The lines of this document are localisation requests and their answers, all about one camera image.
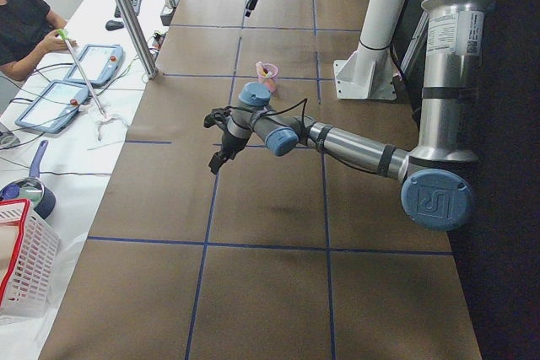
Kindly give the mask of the black computer mouse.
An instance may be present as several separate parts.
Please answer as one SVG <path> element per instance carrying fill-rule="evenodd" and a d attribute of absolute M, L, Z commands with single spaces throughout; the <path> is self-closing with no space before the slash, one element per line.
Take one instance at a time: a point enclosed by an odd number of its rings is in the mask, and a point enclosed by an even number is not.
<path fill-rule="evenodd" d="M 116 21 L 116 20 L 108 20 L 105 23 L 105 29 L 107 31 L 114 31 L 114 30 L 120 30 L 124 27 L 124 23 L 122 21 Z"/>

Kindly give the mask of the far teach pendant tablet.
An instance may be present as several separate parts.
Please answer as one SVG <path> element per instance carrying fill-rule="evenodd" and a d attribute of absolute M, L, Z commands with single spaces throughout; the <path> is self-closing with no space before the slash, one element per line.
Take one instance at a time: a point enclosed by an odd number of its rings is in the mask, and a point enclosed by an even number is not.
<path fill-rule="evenodd" d="M 124 50 L 120 45 L 87 44 L 81 51 L 75 51 L 77 59 L 87 79 L 93 87 L 108 84 L 124 58 Z"/>

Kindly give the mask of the teach pendant tablet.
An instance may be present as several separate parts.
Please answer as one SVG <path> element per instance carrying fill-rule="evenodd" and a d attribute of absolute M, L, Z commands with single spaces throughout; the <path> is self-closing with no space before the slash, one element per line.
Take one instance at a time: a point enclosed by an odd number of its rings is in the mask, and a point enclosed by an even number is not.
<path fill-rule="evenodd" d="M 86 85 L 60 80 L 51 81 L 15 120 L 21 128 L 45 133 L 59 133 L 89 97 Z"/>
<path fill-rule="evenodd" d="M 81 51 L 75 51 L 77 59 L 87 79 L 93 87 L 108 84 L 124 58 L 124 50 L 120 45 L 87 44 Z"/>

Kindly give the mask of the near teach pendant tablet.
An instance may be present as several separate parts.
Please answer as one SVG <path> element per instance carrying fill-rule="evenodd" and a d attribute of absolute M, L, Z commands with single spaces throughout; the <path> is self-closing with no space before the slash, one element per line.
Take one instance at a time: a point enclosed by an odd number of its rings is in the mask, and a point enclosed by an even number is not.
<path fill-rule="evenodd" d="M 15 120 L 21 128 L 45 133 L 59 133 L 89 97 L 86 85 L 60 80 L 51 81 Z"/>

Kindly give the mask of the blue saucepan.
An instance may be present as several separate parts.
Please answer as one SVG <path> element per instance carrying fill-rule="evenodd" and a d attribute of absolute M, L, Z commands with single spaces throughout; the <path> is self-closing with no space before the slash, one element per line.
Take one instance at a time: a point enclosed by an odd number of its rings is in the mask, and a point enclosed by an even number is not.
<path fill-rule="evenodd" d="M 13 181 L 1 189 L 2 201 L 27 199 L 30 201 L 34 211 L 43 219 L 47 219 L 51 215 L 57 201 L 54 193 L 40 178 L 41 160 L 47 146 L 47 140 L 40 142 L 27 177 Z"/>

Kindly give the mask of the white red plastic basket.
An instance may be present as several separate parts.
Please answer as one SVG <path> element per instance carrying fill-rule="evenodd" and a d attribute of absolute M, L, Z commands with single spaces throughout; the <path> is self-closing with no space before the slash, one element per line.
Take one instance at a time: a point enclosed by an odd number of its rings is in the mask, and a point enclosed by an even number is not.
<path fill-rule="evenodd" d="M 27 199 L 1 202 L 1 324 L 41 317 L 59 245 Z"/>

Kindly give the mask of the person in black shirt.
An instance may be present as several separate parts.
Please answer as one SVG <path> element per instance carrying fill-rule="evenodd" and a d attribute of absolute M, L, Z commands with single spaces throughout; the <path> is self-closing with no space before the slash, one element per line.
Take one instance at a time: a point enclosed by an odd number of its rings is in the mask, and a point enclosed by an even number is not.
<path fill-rule="evenodd" d="M 66 25 L 44 0 L 1 0 L 1 73 L 25 81 L 44 55 L 68 48 L 58 34 Z"/>

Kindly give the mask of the aluminium frame post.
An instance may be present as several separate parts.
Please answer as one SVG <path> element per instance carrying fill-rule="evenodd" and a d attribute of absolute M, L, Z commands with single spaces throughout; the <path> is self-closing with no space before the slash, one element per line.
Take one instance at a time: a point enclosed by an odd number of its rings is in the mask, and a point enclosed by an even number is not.
<path fill-rule="evenodd" d="M 153 79 L 158 73 L 158 68 L 155 65 L 154 58 L 150 53 L 146 37 L 143 34 L 138 17 L 135 14 L 134 8 L 130 0 L 115 0 L 118 6 L 121 18 L 127 27 L 127 32 L 130 35 L 132 43 L 135 47 L 140 62 L 143 65 L 148 79 Z"/>

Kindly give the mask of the green handled reacher grabber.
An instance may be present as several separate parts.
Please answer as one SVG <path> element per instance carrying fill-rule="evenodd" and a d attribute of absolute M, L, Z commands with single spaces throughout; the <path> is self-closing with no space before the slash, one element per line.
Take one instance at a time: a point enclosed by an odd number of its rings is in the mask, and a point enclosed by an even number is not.
<path fill-rule="evenodd" d="M 72 40 L 68 37 L 67 31 L 65 29 L 56 29 L 56 34 L 64 41 L 67 47 L 67 50 L 69 51 L 69 54 L 71 55 L 73 59 L 74 65 L 78 69 L 80 76 L 84 81 L 84 84 L 89 90 L 89 95 L 91 96 L 91 99 L 94 102 L 93 107 L 97 109 L 97 111 L 99 111 L 99 114 L 94 117 L 95 136 L 96 136 L 97 142 L 102 142 L 102 139 L 103 139 L 102 132 L 101 132 L 102 128 L 104 126 L 111 124 L 112 122 L 115 122 L 115 121 L 120 122 L 123 125 L 123 127 L 127 130 L 129 128 L 129 124 L 127 120 L 123 116 L 118 115 L 117 113 L 108 113 L 105 110 L 105 107 L 101 104 L 100 99 L 93 88 L 93 85 L 87 78 L 87 75 L 83 69 L 81 62 L 79 61 L 78 57 L 75 55 L 75 51 L 72 46 Z"/>

